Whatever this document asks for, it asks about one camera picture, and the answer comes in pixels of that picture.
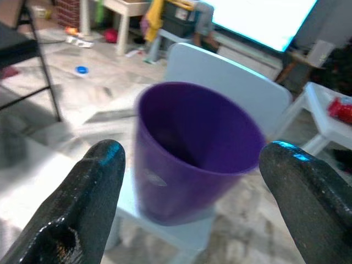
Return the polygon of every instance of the wall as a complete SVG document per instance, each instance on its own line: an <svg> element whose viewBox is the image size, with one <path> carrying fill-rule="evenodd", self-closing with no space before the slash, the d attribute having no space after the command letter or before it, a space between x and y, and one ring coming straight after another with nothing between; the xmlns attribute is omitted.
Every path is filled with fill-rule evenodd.
<svg viewBox="0 0 352 264"><path fill-rule="evenodd" d="M318 0L296 35L299 46L311 47L316 39L344 46L352 36L352 0Z"/></svg>

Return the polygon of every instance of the green object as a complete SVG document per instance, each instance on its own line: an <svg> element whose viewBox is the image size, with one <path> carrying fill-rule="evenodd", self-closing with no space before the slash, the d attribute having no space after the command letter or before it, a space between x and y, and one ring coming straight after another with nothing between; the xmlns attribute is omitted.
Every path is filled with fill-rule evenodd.
<svg viewBox="0 0 352 264"><path fill-rule="evenodd" d="M95 14L95 23L101 24L104 19L104 6L103 6L103 0L99 0L97 3L97 11Z"/></svg>

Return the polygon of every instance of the purple cup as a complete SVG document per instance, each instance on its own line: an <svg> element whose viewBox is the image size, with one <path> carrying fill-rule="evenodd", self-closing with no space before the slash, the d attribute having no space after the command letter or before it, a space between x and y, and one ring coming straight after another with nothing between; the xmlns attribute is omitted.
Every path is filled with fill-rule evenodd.
<svg viewBox="0 0 352 264"><path fill-rule="evenodd" d="M160 83L141 95L137 112L137 195L153 221L187 222L258 166L265 144L259 128L212 90Z"/></svg>

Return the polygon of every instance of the chair seat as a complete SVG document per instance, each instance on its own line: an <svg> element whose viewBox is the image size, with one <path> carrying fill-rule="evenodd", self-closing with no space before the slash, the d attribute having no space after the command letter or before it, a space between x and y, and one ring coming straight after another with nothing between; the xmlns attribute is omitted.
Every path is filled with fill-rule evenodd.
<svg viewBox="0 0 352 264"><path fill-rule="evenodd" d="M37 43L0 22L0 69L37 56Z"/></svg>

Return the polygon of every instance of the person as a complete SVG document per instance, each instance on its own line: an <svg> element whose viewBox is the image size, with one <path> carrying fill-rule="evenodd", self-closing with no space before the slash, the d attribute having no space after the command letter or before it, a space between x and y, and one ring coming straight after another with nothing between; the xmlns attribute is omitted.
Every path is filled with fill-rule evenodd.
<svg viewBox="0 0 352 264"><path fill-rule="evenodd" d="M194 33L193 42L196 46L202 46L202 36L206 37L203 39L206 43L214 47L219 48L219 43L214 39L214 25L213 15L214 7L208 3L198 0L189 0L194 5L194 10L198 11L199 17L196 23L196 29Z"/></svg>

